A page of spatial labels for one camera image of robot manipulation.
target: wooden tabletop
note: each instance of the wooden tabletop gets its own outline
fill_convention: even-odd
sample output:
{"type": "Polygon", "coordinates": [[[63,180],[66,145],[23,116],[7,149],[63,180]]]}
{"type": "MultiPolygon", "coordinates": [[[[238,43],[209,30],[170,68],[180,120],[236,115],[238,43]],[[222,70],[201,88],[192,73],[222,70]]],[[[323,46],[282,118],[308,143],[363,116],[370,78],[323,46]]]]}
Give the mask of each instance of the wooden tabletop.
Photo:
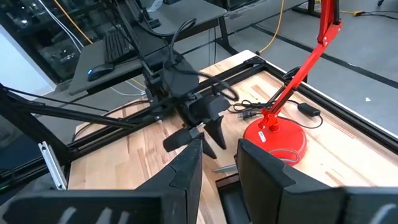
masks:
{"type": "MultiPolygon", "coordinates": [[[[255,56],[246,50],[214,64],[203,72],[217,75],[255,56]]],[[[267,72],[261,72],[233,86],[240,100],[266,102],[281,86],[267,72]]],[[[398,186],[398,156],[372,139],[319,107],[300,93],[292,100],[306,102],[321,110],[324,123],[317,129],[304,129],[307,135],[307,153],[294,167],[330,186],[398,186]]],[[[147,105],[138,105],[115,112],[113,117],[125,117],[147,105]]],[[[215,174],[213,169],[231,165],[238,139],[251,122],[237,118],[236,114],[223,112],[223,133],[227,150],[220,149],[206,135],[215,150],[217,160],[203,157],[203,180],[198,223],[226,223],[215,181],[232,173],[215,174]]],[[[307,126],[315,126],[319,118],[308,118],[287,103],[282,116],[307,126]]],[[[92,125],[82,133],[88,134],[100,125],[92,125]]],[[[166,152],[162,141],[182,127],[178,116],[158,121],[128,137],[122,138],[91,154],[72,162],[69,189],[135,189],[166,166],[181,149],[166,152]]]]}

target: red desk lamp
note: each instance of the red desk lamp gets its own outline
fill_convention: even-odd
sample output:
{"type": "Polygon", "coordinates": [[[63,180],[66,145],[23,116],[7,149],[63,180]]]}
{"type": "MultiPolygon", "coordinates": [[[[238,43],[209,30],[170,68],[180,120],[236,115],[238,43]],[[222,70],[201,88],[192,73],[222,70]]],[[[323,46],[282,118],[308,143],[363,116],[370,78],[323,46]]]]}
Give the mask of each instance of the red desk lamp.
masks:
{"type": "Polygon", "coordinates": [[[268,105],[276,102],[269,109],[262,109],[263,118],[253,121],[245,130],[243,138],[251,141],[265,151],[278,158],[283,158],[289,165],[294,165],[303,158],[307,150],[307,138],[304,130],[298,124],[280,119],[277,115],[282,106],[293,95],[296,88],[307,76],[315,62],[329,46],[330,42],[337,36],[341,29],[340,9],[338,0],[322,0],[322,11],[320,18],[320,30],[318,45],[295,73],[289,84],[282,86],[277,93],[268,101],[268,105]]]}

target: white wall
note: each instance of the white wall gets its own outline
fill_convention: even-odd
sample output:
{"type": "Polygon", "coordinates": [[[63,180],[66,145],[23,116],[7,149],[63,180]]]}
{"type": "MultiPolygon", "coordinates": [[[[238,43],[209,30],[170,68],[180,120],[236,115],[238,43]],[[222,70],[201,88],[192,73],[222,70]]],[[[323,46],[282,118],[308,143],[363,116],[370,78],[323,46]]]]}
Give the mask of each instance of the white wall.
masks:
{"type": "Polygon", "coordinates": [[[0,83],[36,95],[44,95],[55,89],[54,83],[3,26],[0,26],[0,83]]]}

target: desk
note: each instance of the desk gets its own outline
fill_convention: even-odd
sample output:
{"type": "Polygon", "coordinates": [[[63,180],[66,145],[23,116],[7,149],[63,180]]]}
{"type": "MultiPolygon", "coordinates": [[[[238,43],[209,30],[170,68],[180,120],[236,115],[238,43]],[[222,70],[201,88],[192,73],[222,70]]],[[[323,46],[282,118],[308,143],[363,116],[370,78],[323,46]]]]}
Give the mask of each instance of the desk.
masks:
{"type": "MultiPolygon", "coordinates": [[[[162,24],[155,29],[156,32],[161,34],[173,33],[177,31],[186,20],[196,18],[197,24],[191,29],[182,32],[178,40],[220,25],[222,38],[218,40],[218,43],[231,54],[235,54],[228,42],[228,34],[224,20],[225,14],[225,9],[204,0],[183,0],[172,5],[163,4],[157,11],[152,12],[150,15],[154,19],[159,19],[162,24]]],[[[98,65],[104,64],[103,45],[103,40],[100,40],[94,44],[87,45],[81,51],[75,74],[69,87],[69,93],[71,95],[76,95],[83,91],[94,94],[142,73],[142,66],[137,59],[129,63],[117,65],[113,72],[95,81],[89,82],[87,80],[87,72],[98,65]]]]}
{"type": "MultiPolygon", "coordinates": [[[[246,50],[212,65],[203,72],[216,75],[255,56],[246,50]]],[[[241,100],[266,102],[281,86],[272,75],[261,72],[233,86],[241,100]]],[[[308,151],[296,169],[330,186],[397,186],[398,156],[343,122],[327,110],[300,93],[292,100],[307,102],[319,108],[324,119],[318,129],[305,129],[308,151]]],[[[127,116],[146,105],[139,105],[112,114],[127,116]]],[[[212,170],[234,163],[238,139],[242,137],[250,121],[238,120],[236,114],[223,113],[222,124],[227,150],[220,149],[206,136],[215,150],[217,160],[203,156],[203,181],[201,188],[198,223],[226,223],[215,181],[227,174],[215,174],[212,170]]],[[[302,115],[297,107],[287,103],[282,116],[307,126],[316,125],[318,118],[302,115]]],[[[181,149],[165,152],[162,141],[181,128],[182,121],[174,116],[158,121],[138,132],[122,138],[91,154],[72,162],[69,189],[135,189],[169,163],[181,149]]],[[[100,126],[87,129],[88,134],[100,126]]]]}
{"type": "Polygon", "coordinates": [[[217,43],[234,55],[237,52],[230,46],[228,41],[228,32],[224,19],[226,13],[226,9],[204,0],[181,0],[171,5],[163,3],[158,10],[149,14],[154,19],[159,19],[162,25],[156,28],[155,31],[163,34],[175,32],[183,22],[196,18],[197,24],[191,29],[182,32],[178,40],[220,25],[221,38],[217,40],[217,43]]]}
{"type": "Polygon", "coordinates": [[[88,91],[90,94],[93,94],[97,91],[103,90],[104,87],[102,87],[102,85],[108,85],[107,87],[109,87],[109,85],[115,85],[142,73],[140,60],[138,58],[132,58],[131,62],[117,65],[112,72],[97,80],[89,82],[87,80],[87,72],[104,63],[105,56],[103,40],[84,47],[81,51],[75,74],[69,86],[69,94],[76,95],[83,91],[88,91]]]}

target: gray floor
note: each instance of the gray floor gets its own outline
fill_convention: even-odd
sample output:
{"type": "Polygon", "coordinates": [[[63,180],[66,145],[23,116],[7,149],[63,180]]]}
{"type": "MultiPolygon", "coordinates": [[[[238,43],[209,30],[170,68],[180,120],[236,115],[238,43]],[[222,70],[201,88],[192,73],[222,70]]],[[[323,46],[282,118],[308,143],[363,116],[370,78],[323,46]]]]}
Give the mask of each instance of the gray floor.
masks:
{"type": "MultiPolygon", "coordinates": [[[[289,1],[285,5],[285,9],[300,2],[302,1],[289,1]]],[[[253,28],[243,30],[242,28],[275,14],[276,4],[279,6],[280,1],[263,0],[255,6],[248,6],[244,9],[230,12],[227,15],[227,28],[228,32],[231,33],[229,41],[236,50],[248,49],[254,52],[270,41],[272,37],[265,33],[253,28]]],[[[376,10],[376,2],[373,0],[341,1],[340,8],[347,11],[373,11],[376,10]]],[[[380,10],[398,10],[398,2],[387,0],[380,10]]],[[[398,34],[396,29],[397,21],[374,16],[353,17],[350,14],[341,14],[341,18],[344,21],[343,29],[330,45],[327,53],[391,80],[398,80],[395,72],[398,68],[395,63],[398,59],[396,54],[398,45],[393,44],[393,38],[398,34]]],[[[258,23],[258,25],[275,30],[277,20],[278,17],[275,16],[258,23]]],[[[298,42],[315,46],[318,27],[319,20],[317,18],[287,11],[283,15],[280,34],[298,42]]],[[[185,58],[193,65],[194,69],[199,70],[214,62],[215,45],[214,43],[206,45],[209,41],[213,41],[214,36],[214,30],[202,32],[177,42],[175,49],[180,53],[184,53],[205,44],[203,47],[185,54],[185,58]]],[[[220,36],[218,29],[216,30],[216,36],[220,36]]],[[[300,48],[281,40],[275,40],[262,56],[284,70],[290,70],[301,65],[308,55],[308,52],[300,48]]],[[[216,62],[229,56],[227,51],[219,45],[216,46],[216,62]]],[[[396,125],[398,118],[395,115],[398,110],[398,98],[391,97],[398,93],[395,88],[386,86],[325,59],[320,59],[315,65],[309,74],[308,82],[371,121],[398,134],[398,126],[396,125]]],[[[123,93],[138,94],[138,91],[126,83],[116,85],[115,89],[123,93]]],[[[79,97],[79,95],[68,96],[67,92],[64,91],[53,95],[53,97],[70,101],[79,97]]],[[[110,110],[134,98],[133,96],[120,96],[113,90],[108,89],[78,102],[110,110]]],[[[66,106],[66,108],[96,114],[101,113],[76,106],[66,106]]],[[[78,121],[67,121],[45,116],[39,119],[65,143],[71,140],[75,126],[80,124],[78,121]]]]}

